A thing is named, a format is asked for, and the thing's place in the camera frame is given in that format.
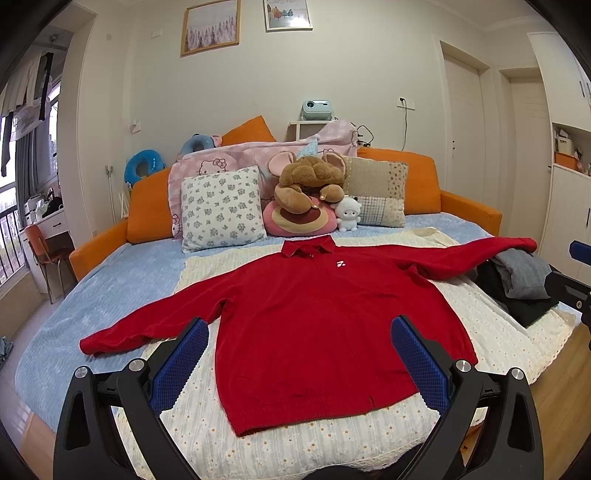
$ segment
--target blue neck pillow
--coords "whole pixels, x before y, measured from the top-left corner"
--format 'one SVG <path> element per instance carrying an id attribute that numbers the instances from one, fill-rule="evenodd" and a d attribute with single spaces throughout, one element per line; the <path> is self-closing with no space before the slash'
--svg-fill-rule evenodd
<path id="1" fill-rule="evenodd" d="M 195 134 L 189 138 L 181 148 L 181 158 L 193 152 L 201 152 L 201 150 L 209 150 L 215 148 L 213 138 L 207 135 Z"/>
<path id="2" fill-rule="evenodd" d="M 125 167 L 124 179 L 130 189 L 142 179 L 138 175 L 138 167 L 141 164 L 147 164 L 149 176 L 166 168 L 162 157 L 160 157 L 160 154 L 156 150 L 142 150 L 131 157 Z"/>

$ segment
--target orange chair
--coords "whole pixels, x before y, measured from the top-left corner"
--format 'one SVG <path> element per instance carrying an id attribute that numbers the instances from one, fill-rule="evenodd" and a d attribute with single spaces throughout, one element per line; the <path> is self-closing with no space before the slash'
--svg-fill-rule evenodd
<path id="1" fill-rule="evenodd" d="M 74 270 L 72 270 L 72 266 L 68 262 L 68 256 L 73 252 L 74 249 L 73 248 L 60 248 L 54 252 L 50 252 L 49 247 L 47 246 L 47 242 L 45 241 L 45 238 L 43 237 L 43 234 L 41 233 L 41 230 L 39 230 L 39 227 L 37 225 L 30 225 L 30 226 L 26 227 L 25 228 L 25 235 L 27 236 L 27 239 L 29 240 L 29 244 L 31 245 L 31 250 L 33 251 L 33 254 L 35 255 L 35 259 L 37 260 L 37 263 L 41 267 L 41 272 L 43 273 L 43 278 L 45 278 L 45 284 L 47 285 L 47 293 L 49 295 L 49 301 L 50 301 L 50 303 L 53 304 L 53 300 L 51 299 L 51 290 L 49 288 L 49 280 L 47 278 L 47 266 L 49 264 L 57 265 L 57 271 L 60 274 L 61 290 L 62 290 L 64 297 L 65 297 L 66 291 L 64 289 L 64 280 L 61 277 L 61 262 L 62 261 L 66 262 L 68 270 L 70 270 L 72 277 L 74 277 L 74 280 L 76 281 L 76 275 L 74 273 Z"/>

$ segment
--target power cord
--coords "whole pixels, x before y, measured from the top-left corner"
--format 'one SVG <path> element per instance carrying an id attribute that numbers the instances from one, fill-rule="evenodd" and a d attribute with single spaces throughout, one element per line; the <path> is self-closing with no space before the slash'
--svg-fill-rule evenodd
<path id="1" fill-rule="evenodd" d="M 353 122 L 351 122 L 351 125 L 353 125 L 355 127 L 355 132 L 357 132 L 357 144 L 361 147 L 371 147 L 371 142 L 374 141 L 374 134 L 372 133 L 372 131 L 369 128 L 367 128 L 365 125 L 357 126 Z M 362 128 L 365 128 L 369 132 L 369 134 L 371 135 L 371 140 L 369 142 L 365 142 L 363 140 L 360 140 L 360 138 L 362 138 L 363 135 L 361 135 L 359 133 L 359 130 L 361 130 Z"/>
<path id="2" fill-rule="evenodd" d="M 406 104 L 406 100 L 404 98 L 400 98 L 400 101 L 404 105 L 404 144 L 402 145 L 402 150 L 401 150 L 401 152 L 403 152 L 404 148 L 406 147 L 406 135 L 408 132 L 408 107 Z"/>

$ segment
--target light switch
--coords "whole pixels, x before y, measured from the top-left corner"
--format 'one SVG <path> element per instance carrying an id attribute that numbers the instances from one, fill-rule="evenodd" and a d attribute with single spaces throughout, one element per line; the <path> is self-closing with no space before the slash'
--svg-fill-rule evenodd
<path id="1" fill-rule="evenodd" d="M 131 124 L 131 133 L 136 134 L 142 130 L 142 125 L 139 123 L 139 120 L 134 119 L 133 123 Z"/>

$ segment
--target white plush toy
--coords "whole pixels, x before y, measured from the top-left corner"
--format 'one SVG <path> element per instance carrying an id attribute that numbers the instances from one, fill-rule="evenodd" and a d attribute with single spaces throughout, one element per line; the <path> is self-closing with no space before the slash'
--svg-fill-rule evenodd
<path id="1" fill-rule="evenodd" d="M 336 223 L 339 232 L 354 232 L 357 230 L 357 222 L 361 221 L 359 214 L 362 205 L 352 197 L 345 197 L 339 203 L 331 205 L 335 209 Z"/>

